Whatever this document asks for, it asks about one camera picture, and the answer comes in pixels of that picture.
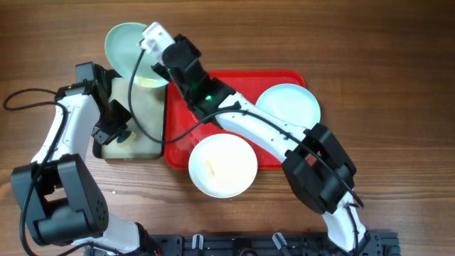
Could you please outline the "green and yellow sponge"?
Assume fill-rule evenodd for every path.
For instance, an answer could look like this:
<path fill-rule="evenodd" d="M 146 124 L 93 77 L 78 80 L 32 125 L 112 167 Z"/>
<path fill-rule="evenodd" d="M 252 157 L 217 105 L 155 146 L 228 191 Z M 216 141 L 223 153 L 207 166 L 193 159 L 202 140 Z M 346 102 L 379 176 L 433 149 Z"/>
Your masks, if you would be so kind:
<path fill-rule="evenodd" d="M 136 139 L 136 137 L 137 135 L 133 131 L 127 130 L 123 135 L 117 137 L 117 146 L 120 148 L 127 147 Z"/>

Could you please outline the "green plate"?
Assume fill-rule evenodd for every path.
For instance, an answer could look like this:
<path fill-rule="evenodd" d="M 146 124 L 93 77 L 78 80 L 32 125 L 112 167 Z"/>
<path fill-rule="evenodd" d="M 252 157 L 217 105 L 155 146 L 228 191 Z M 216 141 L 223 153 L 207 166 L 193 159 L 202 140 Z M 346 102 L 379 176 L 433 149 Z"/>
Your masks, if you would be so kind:
<path fill-rule="evenodd" d="M 132 78 L 132 71 L 141 52 L 139 42 L 148 26 L 143 23 L 121 23 L 112 28 L 105 39 L 105 53 L 111 66 L 125 79 Z M 152 66 L 158 60 L 145 53 L 134 76 L 134 84 L 145 87 L 163 87 L 168 81 L 156 74 Z"/>

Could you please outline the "white plate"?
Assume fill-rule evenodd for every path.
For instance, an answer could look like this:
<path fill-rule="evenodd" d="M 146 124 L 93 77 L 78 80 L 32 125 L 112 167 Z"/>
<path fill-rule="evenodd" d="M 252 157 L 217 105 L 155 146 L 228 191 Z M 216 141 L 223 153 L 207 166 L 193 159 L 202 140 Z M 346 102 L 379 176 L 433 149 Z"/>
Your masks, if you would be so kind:
<path fill-rule="evenodd" d="M 242 138 L 211 135 L 191 152 L 188 171 L 193 184 L 214 198 L 232 198 L 245 192 L 255 180 L 257 156 Z"/>

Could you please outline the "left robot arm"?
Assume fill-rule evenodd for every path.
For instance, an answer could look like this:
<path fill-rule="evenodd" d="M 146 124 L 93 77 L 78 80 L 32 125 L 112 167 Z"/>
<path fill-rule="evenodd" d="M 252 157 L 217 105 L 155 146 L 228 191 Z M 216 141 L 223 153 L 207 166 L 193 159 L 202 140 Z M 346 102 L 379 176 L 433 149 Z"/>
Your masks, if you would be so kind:
<path fill-rule="evenodd" d="M 124 134 L 129 113 L 109 102 L 112 88 L 96 81 L 61 87 L 50 104 L 56 113 L 48 136 L 32 162 L 16 167 L 11 185 L 21 207 L 19 236 L 40 246 L 81 247 L 113 255 L 159 255 L 147 231 L 109 214 L 105 197 L 85 164 L 91 137 L 108 144 Z"/>

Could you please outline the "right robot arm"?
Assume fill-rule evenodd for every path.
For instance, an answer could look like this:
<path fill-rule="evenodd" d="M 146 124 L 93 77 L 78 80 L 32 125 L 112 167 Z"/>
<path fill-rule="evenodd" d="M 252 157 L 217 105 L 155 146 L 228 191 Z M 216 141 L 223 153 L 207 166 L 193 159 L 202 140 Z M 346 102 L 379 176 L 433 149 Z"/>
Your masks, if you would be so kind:
<path fill-rule="evenodd" d="M 356 167 L 329 128 L 299 127 L 256 108 L 209 76 L 200 51 L 182 35 L 159 33 L 142 46 L 158 60 L 153 71 L 176 84 L 200 123 L 236 133 L 278 159 L 294 195 L 323 216 L 331 242 L 346 253 L 360 252 L 366 229 L 354 212 L 363 207 L 353 190 Z"/>

